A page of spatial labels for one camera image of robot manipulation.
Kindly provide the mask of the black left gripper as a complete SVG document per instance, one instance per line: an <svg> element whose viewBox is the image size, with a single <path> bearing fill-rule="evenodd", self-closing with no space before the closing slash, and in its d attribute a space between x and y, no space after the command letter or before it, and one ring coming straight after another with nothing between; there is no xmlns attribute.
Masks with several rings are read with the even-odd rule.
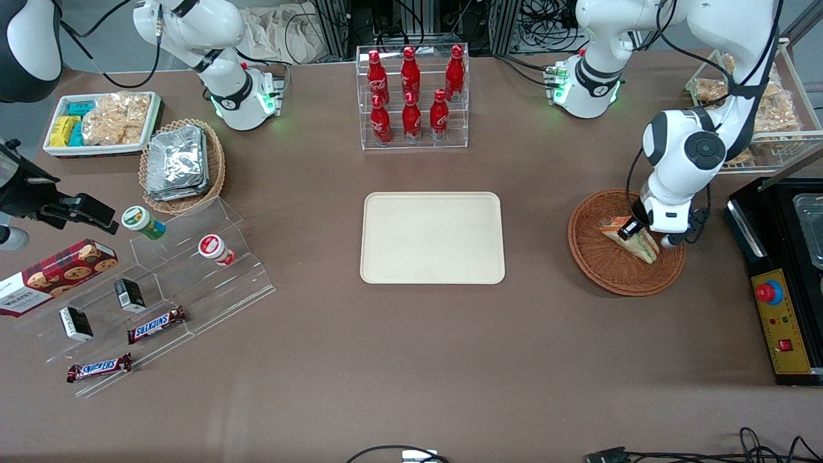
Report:
<svg viewBox="0 0 823 463"><path fill-rule="evenodd" d="M644 228L649 227L649 215L646 213L641 197L635 197L630 202L630 212L632 217L628 217L626 223L618 230L618 237L624 241L630 240Z"/></svg>

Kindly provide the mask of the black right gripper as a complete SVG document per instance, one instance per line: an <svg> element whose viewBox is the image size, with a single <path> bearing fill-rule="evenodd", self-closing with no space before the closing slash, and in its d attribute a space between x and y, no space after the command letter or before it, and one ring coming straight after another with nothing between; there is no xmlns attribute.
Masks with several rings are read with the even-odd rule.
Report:
<svg viewBox="0 0 823 463"><path fill-rule="evenodd" d="M76 217L64 203L69 196L58 191L60 179L21 156L18 146L19 140L2 141L2 213L64 229ZM79 222L116 235L120 223L114 209L89 194L77 194L75 203Z"/></svg>

